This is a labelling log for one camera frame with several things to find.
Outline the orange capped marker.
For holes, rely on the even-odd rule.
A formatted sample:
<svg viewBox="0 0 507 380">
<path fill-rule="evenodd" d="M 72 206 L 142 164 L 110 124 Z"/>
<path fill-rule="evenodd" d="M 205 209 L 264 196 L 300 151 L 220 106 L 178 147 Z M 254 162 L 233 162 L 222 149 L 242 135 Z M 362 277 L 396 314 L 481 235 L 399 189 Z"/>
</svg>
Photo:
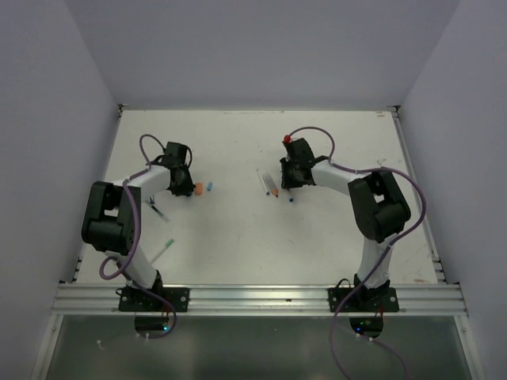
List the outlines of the orange capped marker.
<svg viewBox="0 0 507 380">
<path fill-rule="evenodd" d="M 263 180 L 265 182 L 265 185 L 266 185 L 267 189 L 269 190 L 269 193 L 272 194 L 275 197 L 278 197 L 279 196 L 279 190 L 278 190 L 278 187 L 276 186 L 276 184 L 275 184 L 274 179 L 272 178 L 272 176 L 269 173 L 264 172 L 262 174 L 262 178 L 263 178 Z"/>
</svg>

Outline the light blue capped marker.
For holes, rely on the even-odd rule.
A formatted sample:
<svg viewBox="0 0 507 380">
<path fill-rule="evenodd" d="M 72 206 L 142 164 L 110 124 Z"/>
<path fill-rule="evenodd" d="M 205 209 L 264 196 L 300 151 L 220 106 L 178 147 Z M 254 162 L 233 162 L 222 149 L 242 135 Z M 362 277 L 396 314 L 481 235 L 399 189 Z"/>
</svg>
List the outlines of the light blue capped marker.
<svg viewBox="0 0 507 380">
<path fill-rule="evenodd" d="M 262 188 L 263 188 L 263 192 L 264 192 L 267 196 L 269 196 L 269 195 L 270 195 L 270 191 L 269 191 L 268 186 L 267 186 L 267 185 L 266 185 L 266 183 L 265 183 L 265 180 L 264 180 L 264 178 L 263 178 L 263 176 L 262 176 L 262 174 L 261 174 L 261 171 L 260 171 L 259 169 L 256 169 L 256 172 L 257 172 L 258 179 L 259 179 L 259 181 L 261 182 L 261 186 L 262 186 Z"/>
</svg>

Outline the orange pen cap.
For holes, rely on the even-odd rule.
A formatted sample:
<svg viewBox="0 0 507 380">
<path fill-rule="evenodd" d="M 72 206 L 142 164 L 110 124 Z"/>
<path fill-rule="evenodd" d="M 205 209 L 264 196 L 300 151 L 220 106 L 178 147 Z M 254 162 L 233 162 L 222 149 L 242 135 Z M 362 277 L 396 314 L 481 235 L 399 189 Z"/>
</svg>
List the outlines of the orange pen cap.
<svg viewBox="0 0 507 380">
<path fill-rule="evenodd" d="M 203 194 L 204 186 L 201 182 L 196 183 L 195 194 L 201 196 Z"/>
</svg>

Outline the black pen near left arm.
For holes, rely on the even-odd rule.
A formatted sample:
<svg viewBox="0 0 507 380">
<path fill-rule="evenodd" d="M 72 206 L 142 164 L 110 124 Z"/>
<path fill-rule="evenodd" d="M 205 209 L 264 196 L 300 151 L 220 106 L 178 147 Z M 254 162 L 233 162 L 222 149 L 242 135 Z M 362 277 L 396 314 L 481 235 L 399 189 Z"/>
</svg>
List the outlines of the black pen near left arm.
<svg viewBox="0 0 507 380">
<path fill-rule="evenodd" d="M 164 222 L 170 222 L 170 219 L 154 203 L 146 201 L 145 204 Z"/>
</svg>

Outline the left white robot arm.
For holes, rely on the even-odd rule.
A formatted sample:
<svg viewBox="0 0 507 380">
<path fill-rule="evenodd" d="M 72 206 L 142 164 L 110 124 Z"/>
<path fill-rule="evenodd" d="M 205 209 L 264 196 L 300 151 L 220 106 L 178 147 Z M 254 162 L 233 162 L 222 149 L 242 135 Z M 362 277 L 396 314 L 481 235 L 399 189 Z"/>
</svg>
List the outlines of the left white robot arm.
<svg viewBox="0 0 507 380">
<path fill-rule="evenodd" d="M 113 182 L 96 181 L 90 188 L 82 222 L 82 241 L 105 255 L 99 267 L 103 280 L 123 276 L 127 286 L 139 289 L 144 309 L 159 309 L 165 300 L 162 278 L 140 247 L 141 206 L 162 191 L 190 196 L 195 188 L 191 149 L 168 142 L 162 153 L 139 172 Z"/>
</svg>

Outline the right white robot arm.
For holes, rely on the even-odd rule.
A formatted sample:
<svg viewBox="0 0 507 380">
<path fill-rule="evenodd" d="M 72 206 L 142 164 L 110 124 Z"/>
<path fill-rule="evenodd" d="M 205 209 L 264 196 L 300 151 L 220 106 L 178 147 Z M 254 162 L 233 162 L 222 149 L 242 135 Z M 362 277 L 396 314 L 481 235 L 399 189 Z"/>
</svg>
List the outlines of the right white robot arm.
<svg viewBox="0 0 507 380">
<path fill-rule="evenodd" d="M 411 210 L 393 173 L 353 170 L 327 156 L 314 156 L 306 139 L 283 140 L 287 154 L 280 159 L 281 187 L 329 188 L 348 196 L 358 230 L 364 237 L 353 301 L 360 310 L 372 310 L 381 301 L 379 289 L 389 285 L 390 253 L 385 250 L 411 219 Z"/>
</svg>

